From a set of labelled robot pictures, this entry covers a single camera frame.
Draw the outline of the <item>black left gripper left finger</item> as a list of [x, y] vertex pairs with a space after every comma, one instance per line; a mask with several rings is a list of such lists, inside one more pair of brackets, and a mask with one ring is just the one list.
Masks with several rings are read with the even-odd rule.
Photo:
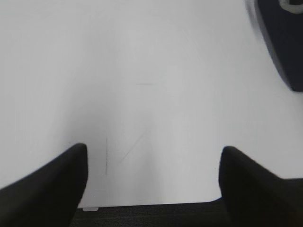
[[88, 151], [77, 143], [0, 191], [2, 227], [68, 227], [88, 180]]

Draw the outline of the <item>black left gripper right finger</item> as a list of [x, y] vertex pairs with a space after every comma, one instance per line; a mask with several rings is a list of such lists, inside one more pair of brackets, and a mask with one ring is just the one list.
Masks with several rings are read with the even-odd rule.
[[219, 186], [234, 227], [301, 227], [303, 180], [282, 179], [235, 147], [223, 148]]

